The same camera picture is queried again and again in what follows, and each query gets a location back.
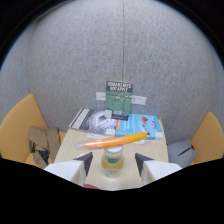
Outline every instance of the gray fabric panel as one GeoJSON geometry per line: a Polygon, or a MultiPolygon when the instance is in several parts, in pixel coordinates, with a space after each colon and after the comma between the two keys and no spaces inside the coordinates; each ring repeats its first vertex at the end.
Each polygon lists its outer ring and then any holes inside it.
{"type": "Polygon", "coordinates": [[[26,60],[29,42],[36,23],[30,25],[15,41],[0,72],[0,124],[7,113],[29,94],[26,60]]]}
{"type": "Polygon", "coordinates": [[[224,70],[220,61],[216,61],[216,72],[218,74],[217,87],[211,111],[219,121],[224,131],[224,70]]]}
{"type": "Polygon", "coordinates": [[[224,130],[216,52],[184,15],[149,0],[71,1],[32,24],[0,73],[0,121],[33,93],[48,127],[66,132],[81,107],[104,109],[95,97],[109,80],[147,97],[131,112],[162,119],[169,144],[190,139],[209,110],[224,130]]]}
{"type": "Polygon", "coordinates": [[[96,92],[122,79],[122,1],[70,2],[39,22],[28,53],[28,82],[48,127],[68,130],[81,107],[103,110],[96,92]]]}
{"type": "Polygon", "coordinates": [[[189,147],[191,147],[190,140],[175,142],[173,144],[168,145],[167,150],[168,150],[169,162],[176,163],[182,168],[189,166],[197,156],[197,153],[193,148],[181,154],[189,147]]]}
{"type": "Polygon", "coordinates": [[[217,58],[210,42],[184,15],[147,0],[124,0],[123,81],[147,97],[133,113],[162,119],[167,143],[191,138],[211,109],[217,58]]]}

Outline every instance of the desk surface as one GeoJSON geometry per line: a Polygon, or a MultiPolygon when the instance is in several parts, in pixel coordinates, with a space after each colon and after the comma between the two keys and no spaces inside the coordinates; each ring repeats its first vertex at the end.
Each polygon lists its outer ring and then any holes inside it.
{"type": "Polygon", "coordinates": [[[93,152],[93,159],[85,183],[94,185],[102,190],[125,190],[142,187],[139,176],[135,153],[142,154],[152,159],[168,162],[168,153],[165,133],[161,120],[159,120],[162,132],[162,140],[145,140],[145,144],[127,144],[123,146],[124,166],[118,178],[108,178],[101,167],[101,157],[104,149],[79,151],[75,148],[78,141],[93,140],[87,137],[87,133],[69,129],[58,151],[55,163],[70,161],[81,152],[93,152]]]}

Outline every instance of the chair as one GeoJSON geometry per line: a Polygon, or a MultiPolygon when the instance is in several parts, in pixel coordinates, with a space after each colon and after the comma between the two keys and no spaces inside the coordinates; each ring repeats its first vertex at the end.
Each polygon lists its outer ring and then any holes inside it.
{"type": "MultiPolygon", "coordinates": [[[[30,126],[47,129],[33,94],[18,102],[6,115],[0,126],[0,152],[4,159],[37,166],[29,150],[28,131],[30,126]]],[[[62,143],[64,132],[59,132],[62,143]]]]}
{"type": "Polygon", "coordinates": [[[223,158],[223,130],[215,115],[209,111],[190,140],[175,142],[167,149],[169,162],[177,163],[182,168],[223,158]]]}
{"type": "Polygon", "coordinates": [[[223,130],[215,115],[210,111],[206,114],[190,141],[198,154],[194,160],[194,164],[208,162],[223,157],[223,130]]]}

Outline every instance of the book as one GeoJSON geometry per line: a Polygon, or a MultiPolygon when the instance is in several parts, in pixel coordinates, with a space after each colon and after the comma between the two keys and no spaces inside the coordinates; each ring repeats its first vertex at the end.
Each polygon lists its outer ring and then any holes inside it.
{"type": "Polygon", "coordinates": [[[162,139],[163,133],[157,116],[143,114],[129,114],[128,121],[118,120],[115,137],[121,135],[146,132],[145,140],[162,139]]]}
{"type": "Polygon", "coordinates": [[[107,118],[128,120],[132,90],[131,83],[107,81],[105,102],[107,118]]]}
{"type": "Polygon", "coordinates": [[[114,135],[117,120],[105,117],[105,111],[82,108],[76,114],[69,128],[88,133],[114,135]]]}

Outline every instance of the blue book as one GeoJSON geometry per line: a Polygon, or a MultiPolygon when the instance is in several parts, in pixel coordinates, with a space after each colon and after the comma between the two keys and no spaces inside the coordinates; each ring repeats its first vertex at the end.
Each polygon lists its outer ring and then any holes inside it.
{"type": "Polygon", "coordinates": [[[127,121],[118,120],[115,136],[146,132],[145,140],[162,139],[163,133],[158,118],[152,115],[129,114],[127,121]]]}

